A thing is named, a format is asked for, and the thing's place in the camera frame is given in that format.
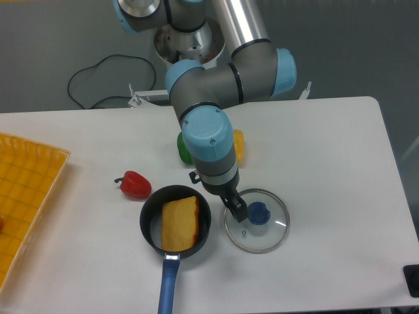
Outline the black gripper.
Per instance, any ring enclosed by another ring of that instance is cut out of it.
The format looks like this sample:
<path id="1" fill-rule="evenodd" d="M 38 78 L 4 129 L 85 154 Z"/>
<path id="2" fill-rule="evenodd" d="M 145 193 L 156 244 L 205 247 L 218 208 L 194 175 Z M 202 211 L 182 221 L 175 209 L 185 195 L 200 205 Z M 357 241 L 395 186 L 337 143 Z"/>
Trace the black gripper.
<path id="1" fill-rule="evenodd" d="M 227 198 L 225 205 L 237 222 L 241 223 L 246 219 L 246 202 L 237 192 L 239 171 L 236 171 L 234 175 L 229 172 L 221 176 L 208 177 L 194 170 L 189 173 L 189 177 L 193 184 L 202 183 L 210 194 Z"/>

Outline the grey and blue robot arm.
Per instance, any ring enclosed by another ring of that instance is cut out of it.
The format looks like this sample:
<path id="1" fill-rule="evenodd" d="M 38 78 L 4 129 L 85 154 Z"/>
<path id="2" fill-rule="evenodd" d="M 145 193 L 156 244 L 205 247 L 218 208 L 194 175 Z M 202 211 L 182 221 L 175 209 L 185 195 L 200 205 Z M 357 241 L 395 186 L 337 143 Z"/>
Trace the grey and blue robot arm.
<path id="1" fill-rule="evenodd" d="M 243 221 L 248 211 L 236 189 L 238 161 L 225 109 L 291 90 L 297 69 L 288 50 L 272 45 L 255 1 L 214 1 L 213 7 L 230 63 L 207 69 L 202 58 L 183 56 L 173 44 L 176 60 L 165 86 L 196 166 L 192 180 L 219 196 L 232 216 Z"/>

